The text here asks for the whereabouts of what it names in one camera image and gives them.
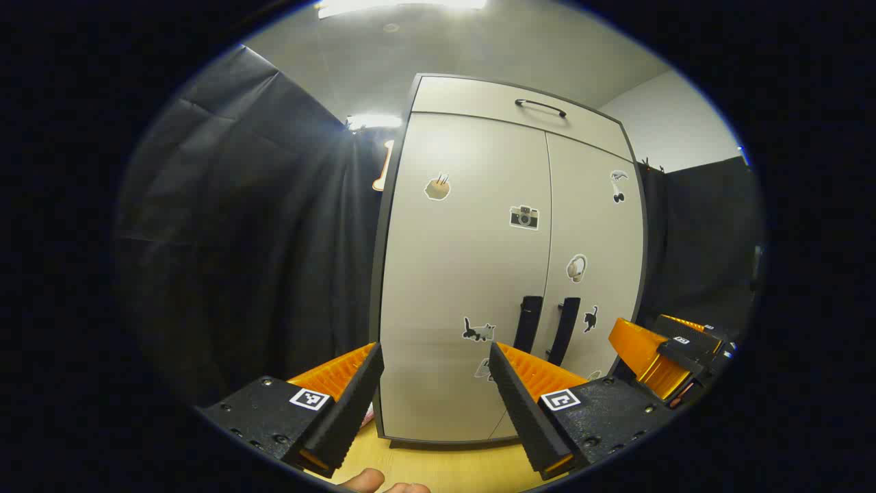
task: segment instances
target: hand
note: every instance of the hand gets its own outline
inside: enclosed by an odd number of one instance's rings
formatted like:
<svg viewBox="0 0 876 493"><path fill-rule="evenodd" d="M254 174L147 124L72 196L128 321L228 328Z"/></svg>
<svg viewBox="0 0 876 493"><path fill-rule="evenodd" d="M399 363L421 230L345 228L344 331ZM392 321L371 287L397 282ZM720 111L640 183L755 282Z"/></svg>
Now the hand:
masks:
<svg viewBox="0 0 876 493"><path fill-rule="evenodd" d="M375 493L380 485L383 484L385 478L383 473L376 469L366 468L359 475L353 476L347 482L341 484L344 488L349 488L356 493ZM432 493L429 488L422 484L408 484L406 482L397 482L392 488L384 493Z"/></svg>

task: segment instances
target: orange gripper part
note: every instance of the orange gripper part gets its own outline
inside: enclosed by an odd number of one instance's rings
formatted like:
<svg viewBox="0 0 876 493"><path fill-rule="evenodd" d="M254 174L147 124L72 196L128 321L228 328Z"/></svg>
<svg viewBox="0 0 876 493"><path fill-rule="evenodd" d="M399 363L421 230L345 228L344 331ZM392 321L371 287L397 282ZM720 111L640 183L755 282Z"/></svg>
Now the orange gripper part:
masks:
<svg viewBox="0 0 876 493"><path fill-rule="evenodd" d="M586 379L529 353L501 342L497 344L535 402L544 394L587 383Z"/></svg>
<svg viewBox="0 0 876 493"><path fill-rule="evenodd" d="M667 338L645 327L618 318L608 340L620 359L636 374L636 380L661 399L666 399L690 375L687 369L657 352L657 347Z"/></svg>
<svg viewBox="0 0 876 493"><path fill-rule="evenodd" d="M335 402L338 402L341 400L341 395L347 388L347 384L362 366L375 344L377 343L372 342L367 346L342 354L334 360L322 363L301 375L290 378L287 382L305 389L329 394L335 398Z"/></svg>
<svg viewBox="0 0 876 493"><path fill-rule="evenodd" d="M687 320L681 320L680 318L670 317L669 315L661 315L661 317L666 317L670 320L674 320L674 321L678 322L679 324L685 324L686 326L690 327L691 329L694 329L695 331L705 332L705 330L706 330L704 325L695 324L695 323L689 322Z"/></svg>

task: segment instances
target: ceiling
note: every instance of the ceiling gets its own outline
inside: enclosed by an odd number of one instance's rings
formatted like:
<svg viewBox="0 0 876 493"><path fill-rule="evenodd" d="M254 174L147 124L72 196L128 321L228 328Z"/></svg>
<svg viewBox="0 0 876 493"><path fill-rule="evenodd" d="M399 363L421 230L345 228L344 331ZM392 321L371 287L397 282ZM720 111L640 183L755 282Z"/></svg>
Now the ceiling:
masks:
<svg viewBox="0 0 876 493"><path fill-rule="evenodd" d="M590 14L546 1L373 7L323 20L305 7L244 44L342 121L400 116L418 72L511 82L599 108L670 69Z"/></svg>

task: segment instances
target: bird sticker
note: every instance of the bird sticker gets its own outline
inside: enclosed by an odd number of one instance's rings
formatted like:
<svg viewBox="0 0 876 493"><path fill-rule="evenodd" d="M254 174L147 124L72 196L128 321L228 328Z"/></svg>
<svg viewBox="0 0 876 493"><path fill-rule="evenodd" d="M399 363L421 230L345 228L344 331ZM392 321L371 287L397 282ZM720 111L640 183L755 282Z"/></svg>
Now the bird sticker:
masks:
<svg viewBox="0 0 876 493"><path fill-rule="evenodd" d="M618 187L618 184L621 180L629 180L630 176L624 172L616 169L611 172L611 187L614 189L614 203L620 204L624 202L624 192Z"/></svg>

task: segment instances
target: cabinet door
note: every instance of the cabinet door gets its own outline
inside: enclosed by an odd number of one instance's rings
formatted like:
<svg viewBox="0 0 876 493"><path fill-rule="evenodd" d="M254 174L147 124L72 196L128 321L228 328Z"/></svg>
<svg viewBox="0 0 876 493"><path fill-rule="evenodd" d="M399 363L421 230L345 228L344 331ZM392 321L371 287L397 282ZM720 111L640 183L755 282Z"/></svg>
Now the cabinet door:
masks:
<svg viewBox="0 0 876 493"><path fill-rule="evenodd" d="M608 373L618 355L608 341L615 321L632 319L639 295L644 250L639 181L633 163L574 140L548 134L547 148L551 253L533 354L547 358L560 321L558 304L580 297L562 367L596 378Z"/></svg>
<svg viewBox="0 0 876 493"><path fill-rule="evenodd" d="M513 344L523 297L545 289L551 230L545 133L413 113L401 153L380 313L384 432L396 439L486 440L505 406L484 369L477 371L492 339ZM537 228L512 224L512 208L520 206L535 209L529 217L537 216Z"/></svg>

